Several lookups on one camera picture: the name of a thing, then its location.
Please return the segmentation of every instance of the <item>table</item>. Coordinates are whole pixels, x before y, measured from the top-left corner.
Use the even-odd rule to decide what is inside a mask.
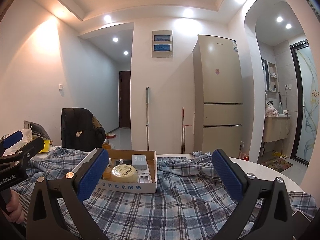
[[[52,151],[56,147],[57,146],[51,146],[50,150]],[[45,159],[48,156],[48,153],[37,154],[36,156]],[[191,154],[160,154],[157,155],[157,157],[186,157],[187,159],[193,158]],[[232,160],[232,162],[234,163],[237,163],[245,173],[253,173],[257,176],[258,179],[275,180],[276,177],[281,177],[284,180],[287,191],[304,192],[298,184],[289,179],[287,176],[279,173],[278,171],[257,163],[236,158],[230,158],[230,160]]]

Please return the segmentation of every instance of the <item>dark brown door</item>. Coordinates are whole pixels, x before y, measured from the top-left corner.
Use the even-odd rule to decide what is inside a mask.
[[[119,127],[131,127],[130,122],[130,74],[119,72]]]

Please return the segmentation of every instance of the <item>refrigerator door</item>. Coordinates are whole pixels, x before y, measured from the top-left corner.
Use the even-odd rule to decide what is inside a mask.
[[[242,77],[235,41],[198,35],[204,103],[242,103]]]
[[[242,104],[204,104],[203,107],[203,125],[242,124]]]
[[[225,127],[204,127],[202,152],[222,149],[229,157],[238,158],[242,125]]]

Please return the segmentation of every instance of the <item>blue textured pad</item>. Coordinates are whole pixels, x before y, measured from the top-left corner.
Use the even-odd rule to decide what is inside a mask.
[[[78,184],[77,197],[81,202],[91,197],[108,163],[109,154],[102,150]]]
[[[218,150],[212,153],[212,164],[218,172],[230,197],[240,202],[243,198],[243,185]]]
[[[3,141],[3,148],[9,149],[12,145],[15,145],[18,141],[22,140],[22,132],[16,131]]]

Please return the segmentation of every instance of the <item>plaid shirt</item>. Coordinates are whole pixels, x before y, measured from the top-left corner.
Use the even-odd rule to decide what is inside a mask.
[[[63,177],[86,153],[58,147],[47,160],[33,158],[28,179],[14,190],[22,194],[25,213],[39,176],[48,180]],[[158,158],[156,194],[133,194],[95,189],[84,205],[109,239],[211,239],[236,207],[212,166],[211,155],[194,153],[192,160],[180,157]],[[301,210],[313,218],[314,198],[302,192],[289,192],[292,212]],[[70,231],[79,236],[62,199],[58,199]],[[242,235],[253,226],[262,201],[256,207]]]

